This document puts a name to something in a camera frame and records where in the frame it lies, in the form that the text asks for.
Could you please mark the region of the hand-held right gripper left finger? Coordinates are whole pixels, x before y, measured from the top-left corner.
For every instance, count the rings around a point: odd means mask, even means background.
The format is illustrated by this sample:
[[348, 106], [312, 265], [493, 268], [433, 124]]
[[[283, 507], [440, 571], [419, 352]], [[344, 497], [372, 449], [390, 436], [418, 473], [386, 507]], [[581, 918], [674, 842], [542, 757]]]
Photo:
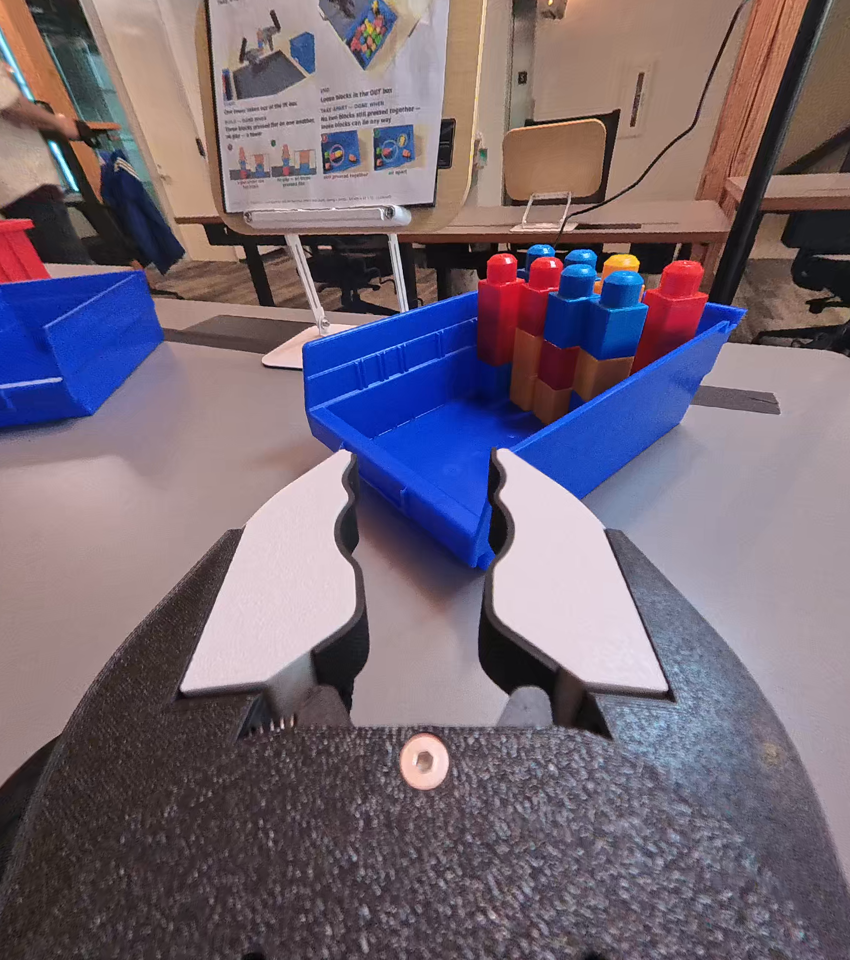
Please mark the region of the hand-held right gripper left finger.
[[367, 605], [355, 558], [358, 462], [339, 451], [244, 525], [179, 691], [248, 693], [261, 730], [353, 726], [367, 663]]

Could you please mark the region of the blue plastic bin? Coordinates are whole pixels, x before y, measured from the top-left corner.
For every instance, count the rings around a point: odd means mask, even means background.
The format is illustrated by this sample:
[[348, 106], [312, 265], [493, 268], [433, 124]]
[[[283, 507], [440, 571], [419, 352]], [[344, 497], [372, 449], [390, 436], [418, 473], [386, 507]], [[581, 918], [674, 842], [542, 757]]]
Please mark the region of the blue plastic bin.
[[0, 429], [95, 414], [164, 339], [139, 271], [0, 285]]
[[469, 568], [486, 569], [492, 449], [514, 450], [578, 498], [683, 419], [744, 310], [709, 303], [694, 339], [542, 426], [479, 393], [478, 294], [451, 297], [303, 347], [312, 434]]

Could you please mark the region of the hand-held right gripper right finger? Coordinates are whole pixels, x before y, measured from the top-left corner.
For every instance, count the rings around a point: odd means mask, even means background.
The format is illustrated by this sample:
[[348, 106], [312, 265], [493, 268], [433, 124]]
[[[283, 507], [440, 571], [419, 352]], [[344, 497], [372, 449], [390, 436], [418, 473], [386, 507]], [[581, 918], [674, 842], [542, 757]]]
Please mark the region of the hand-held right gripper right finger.
[[488, 477], [480, 665], [509, 697], [501, 723], [605, 728], [598, 695], [669, 702], [659, 654], [604, 525], [508, 449]]

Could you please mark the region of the wooden background desk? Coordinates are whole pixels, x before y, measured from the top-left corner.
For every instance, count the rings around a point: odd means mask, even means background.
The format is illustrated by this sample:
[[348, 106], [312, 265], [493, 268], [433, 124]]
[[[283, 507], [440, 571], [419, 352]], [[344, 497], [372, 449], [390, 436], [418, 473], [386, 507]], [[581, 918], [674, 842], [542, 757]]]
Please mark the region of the wooden background desk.
[[[536, 204], [531, 212], [518, 206], [464, 206], [448, 225], [442, 228], [413, 226], [397, 233], [402, 258], [403, 280], [411, 306], [417, 297], [413, 255], [406, 248], [415, 246], [438, 248], [442, 262], [435, 269], [441, 275], [441, 293], [447, 294], [449, 269], [464, 268], [464, 248], [476, 244], [518, 246], [524, 249], [534, 243], [551, 243], [557, 248], [595, 246], [597, 244], [638, 244], [668, 246], [689, 244], [715, 253], [730, 230], [729, 218], [712, 200], [634, 200], [619, 198], [608, 205], [570, 217], [558, 236], [563, 207], [555, 202]], [[201, 226], [210, 245], [240, 247], [260, 306], [274, 307], [260, 247], [282, 247], [283, 234], [252, 232], [240, 217], [224, 217], [218, 213], [176, 217], [178, 226]]]
[[773, 214], [850, 210], [850, 172], [775, 175], [761, 210]]

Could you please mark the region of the printed instruction poster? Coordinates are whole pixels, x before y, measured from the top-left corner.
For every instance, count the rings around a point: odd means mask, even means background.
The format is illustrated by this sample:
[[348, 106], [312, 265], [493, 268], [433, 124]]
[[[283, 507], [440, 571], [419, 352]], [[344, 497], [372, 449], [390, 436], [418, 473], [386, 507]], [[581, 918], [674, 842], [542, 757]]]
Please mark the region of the printed instruction poster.
[[433, 205], [450, 9], [207, 2], [225, 212]]

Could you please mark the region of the blue jacket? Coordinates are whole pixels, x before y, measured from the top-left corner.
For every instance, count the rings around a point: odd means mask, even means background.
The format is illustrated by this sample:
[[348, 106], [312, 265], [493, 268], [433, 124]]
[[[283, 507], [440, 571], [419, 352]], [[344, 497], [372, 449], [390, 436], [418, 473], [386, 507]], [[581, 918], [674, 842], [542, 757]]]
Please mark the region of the blue jacket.
[[100, 178], [101, 198], [136, 247], [139, 262], [166, 275], [186, 251], [123, 150], [107, 155]]

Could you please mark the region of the black metal pole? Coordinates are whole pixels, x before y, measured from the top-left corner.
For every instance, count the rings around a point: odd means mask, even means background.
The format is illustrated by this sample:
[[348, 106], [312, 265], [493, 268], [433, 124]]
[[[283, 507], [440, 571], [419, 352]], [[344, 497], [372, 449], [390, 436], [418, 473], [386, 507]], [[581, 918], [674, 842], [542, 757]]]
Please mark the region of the black metal pole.
[[704, 258], [709, 300], [729, 306], [762, 220], [762, 199], [775, 172], [830, 1], [749, 2], [743, 40], [719, 113], [697, 198], [731, 210], [729, 177], [745, 177], [743, 197], [723, 249]]

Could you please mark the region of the group of block towers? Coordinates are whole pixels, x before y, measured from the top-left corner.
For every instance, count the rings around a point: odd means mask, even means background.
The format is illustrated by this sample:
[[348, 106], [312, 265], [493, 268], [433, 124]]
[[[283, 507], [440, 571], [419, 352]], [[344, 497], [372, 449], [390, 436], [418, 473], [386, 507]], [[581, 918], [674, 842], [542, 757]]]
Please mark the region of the group of block towers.
[[591, 250], [493, 255], [479, 281], [476, 390], [547, 426], [693, 339], [707, 306], [702, 263], [674, 260], [647, 287], [632, 255], [601, 270]]

